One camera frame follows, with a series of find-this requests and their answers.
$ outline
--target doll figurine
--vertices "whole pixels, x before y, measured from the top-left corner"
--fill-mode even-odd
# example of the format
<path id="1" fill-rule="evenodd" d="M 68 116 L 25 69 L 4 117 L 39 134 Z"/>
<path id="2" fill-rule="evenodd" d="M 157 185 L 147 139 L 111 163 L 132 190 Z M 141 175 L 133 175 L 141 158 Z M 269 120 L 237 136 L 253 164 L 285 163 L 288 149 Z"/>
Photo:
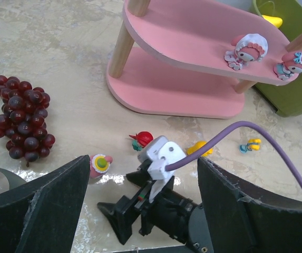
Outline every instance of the doll figurine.
<path id="1" fill-rule="evenodd" d="M 235 47 L 233 51 L 226 51 L 225 60 L 228 66 L 234 70 L 241 70 L 249 62 L 262 61 L 268 52 L 268 42 L 261 35 L 239 35 L 231 41 Z"/>
<path id="2" fill-rule="evenodd" d="M 302 73 L 302 51 L 289 52 L 283 55 L 282 63 L 274 66 L 277 77 L 283 81 L 288 80 L 295 73 Z"/>

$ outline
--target small toy figure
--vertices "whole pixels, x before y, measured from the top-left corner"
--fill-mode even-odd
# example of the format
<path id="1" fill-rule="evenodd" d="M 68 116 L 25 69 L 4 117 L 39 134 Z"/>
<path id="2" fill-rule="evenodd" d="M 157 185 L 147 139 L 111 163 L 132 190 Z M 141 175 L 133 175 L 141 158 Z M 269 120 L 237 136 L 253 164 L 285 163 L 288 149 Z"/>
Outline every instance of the small toy figure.
<path id="1" fill-rule="evenodd" d="M 200 149 L 205 144 L 207 144 L 207 141 L 198 141 L 197 143 L 195 143 L 193 146 L 191 146 L 187 150 L 187 155 L 190 155 L 190 154 L 194 153 L 195 151 L 197 151 L 198 149 Z M 212 153 L 213 153 L 213 149 L 210 149 L 206 153 L 204 153 L 202 155 L 202 157 L 206 157 L 206 156 L 208 156 L 209 154 L 212 154 Z"/>
<path id="2" fill-rule="evenodd" d="M 90 159 L 90 178 L 98 178 L 106 174 L 113 162 L 111 156 L 104 154 L 93 155 Z"/>
<path id="3" fill-rule="evenodd" d="M 240 145 L 240 151 L 243 154 L 247 153 L 248 151 L 258 151 L 260 149 L 260 144 L 260 139 L 250 139 L 247 144 Z"/>
<path id="4" fill-rule="evenodd" d="M 225 60 L 234 70 L 241 70 L 249 62 L 262 61 L 268 52 L 267 40 L 258 33 L 239 35 L 231 41 L 231 45 L 235 49 L 226 51 Z"/>
<path id="5" fill-rule="evenodd" d="M 151 141 L 153 141 L 153 136 L 150 132 L 142 131 L 136 135 L 129 135 L 129 137 L 133 138 L 132 147 L 136 151 L 141 151 L 143 148 L 147 146 Z"/>
<path id="6" fill-rule="evenodd" d="M 294 73 L 302 73 L 302 51 L 289 52 L 283 55 L 282 63 L 274 66 L 277 77 L 283 81 L 288 80 Z"/>

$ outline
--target pink shelf tier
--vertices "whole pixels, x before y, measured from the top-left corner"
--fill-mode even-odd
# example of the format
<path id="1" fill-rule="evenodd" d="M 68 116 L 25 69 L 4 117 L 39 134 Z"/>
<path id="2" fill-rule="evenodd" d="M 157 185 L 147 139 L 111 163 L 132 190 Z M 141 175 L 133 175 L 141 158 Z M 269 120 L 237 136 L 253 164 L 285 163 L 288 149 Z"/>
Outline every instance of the pink shelf tier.
<path id="1" fill-rule="evenodd" d="M 132 48 L 120 78 L 106 78 L 114 97 L 140 113 L 229 119 L 245 103 L 233 89 L 237 79 L 179 69 L 139 47 Z"/>
<path id="2" fill-rule="evenodd" d="M 284 34 L 262 17 L 213 0 L 151 0 L 143 17 L 132 15 L 125 0 L 123 19 L 135 42 L 157 59 L 186 70 L 236 77 L 273 85 L 286 85 L 272 71 L 289 44 Z M 241 34 L 259 33 L 269 50 L 261 63 L 240 71 L 229 68 L 224 54 Z"/>

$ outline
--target countertop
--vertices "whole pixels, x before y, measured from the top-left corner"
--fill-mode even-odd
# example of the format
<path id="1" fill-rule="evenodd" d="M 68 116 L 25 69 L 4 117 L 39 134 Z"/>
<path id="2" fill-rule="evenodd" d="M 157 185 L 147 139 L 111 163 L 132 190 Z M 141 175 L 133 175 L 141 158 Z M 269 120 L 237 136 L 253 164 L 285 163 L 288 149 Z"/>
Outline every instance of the countertop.
<path id="1" fill-rule="evenodd" d="M 124 175 L 139 163 L 129 134 L 165 135 L 183 149 L 209 140 L 229 124 L 247 120 L 266 129 L 291 157 L 302 175 L 302 115 L 280 118 L 254 90 L 246 93 L 240 115 L 231 120 L 144 115 L 121 106 L 105 83 L 105 68 L 121 26 L 121 0 L 0 1 L 0 74 L 14 75 L 43 87 L 51 96 L 47 130 L 56 136 L 50 156 L 32 163 L 12 160 L 0 139 L 0 168 L 26 181 L 57 169 L 84 154 L 104 153 L 114 162 L 107 175 L 90 180 L 72 253 L 177 245 L 163 232 L 138 234 L 140 222 L 125 246 L 119 244 L 97 202 L 117 202 L 137 188 Z M 302 190 L 279 157 L 262 140 L 261 150 L 241 154 L 238 146 L 260 136 L 237 129 L 214 147 L 209 158 L 231 173 L 277 194 L 302 201 Z M 175 190 L 199 203 L 196 162 L 176 172 Z"/>

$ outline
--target green container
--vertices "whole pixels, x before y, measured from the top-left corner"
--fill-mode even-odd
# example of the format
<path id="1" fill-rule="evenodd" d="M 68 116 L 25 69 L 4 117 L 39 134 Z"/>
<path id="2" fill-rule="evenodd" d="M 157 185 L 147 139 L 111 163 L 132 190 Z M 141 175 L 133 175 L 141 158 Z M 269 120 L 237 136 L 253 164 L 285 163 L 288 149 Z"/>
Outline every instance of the green container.
<path id="1" fill-rule="evenodd" d="M 296 0 L 252 0 L 250 12 L 283 19 L 281 32 L 292 41 L 302 33 L 302 6 Z M 302 74 L 285 86 L 257 83 L 255 87 L 282 117 L 302 114 Z"/>

